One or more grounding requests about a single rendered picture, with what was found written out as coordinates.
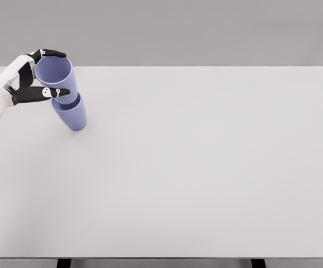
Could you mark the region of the blue plastic cup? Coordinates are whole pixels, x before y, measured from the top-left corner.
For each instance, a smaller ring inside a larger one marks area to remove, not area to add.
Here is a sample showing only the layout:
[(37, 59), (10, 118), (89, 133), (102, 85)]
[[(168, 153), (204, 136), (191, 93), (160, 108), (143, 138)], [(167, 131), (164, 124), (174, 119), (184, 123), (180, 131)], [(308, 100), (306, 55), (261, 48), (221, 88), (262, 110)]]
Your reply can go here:
[(76, 100), (70, 104), (61, 104), (56, 99), (52, 99), (51, 104), (59, 118), (71, 130), (80, 131), (86, 126), (86, 110), (80, 93), (77, 94)]
[(43, 57), (35, 66), (35, 76), (42, 85), (61, 90), (59, 97), (55, 98), (59, 103), (67, 105), (77, 99), (76, 77), (68, 58)]

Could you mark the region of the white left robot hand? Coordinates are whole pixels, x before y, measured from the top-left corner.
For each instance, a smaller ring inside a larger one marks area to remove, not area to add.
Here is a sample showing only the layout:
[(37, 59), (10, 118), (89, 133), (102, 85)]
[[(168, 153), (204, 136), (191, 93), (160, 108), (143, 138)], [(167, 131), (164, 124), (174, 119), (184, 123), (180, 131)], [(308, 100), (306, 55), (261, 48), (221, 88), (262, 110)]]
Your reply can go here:
[(13, 105), (20, 103), (42, 102), (52, 98), (64, 97), (71, 91), (51, 86), (32, 86), (36, 79), (35, 67), (46, 57), (66, 58), (66, 54), (56, 50), (38, 49), (29, 54), (18, 56), (0, 73), (0, 89), (8, 93)]

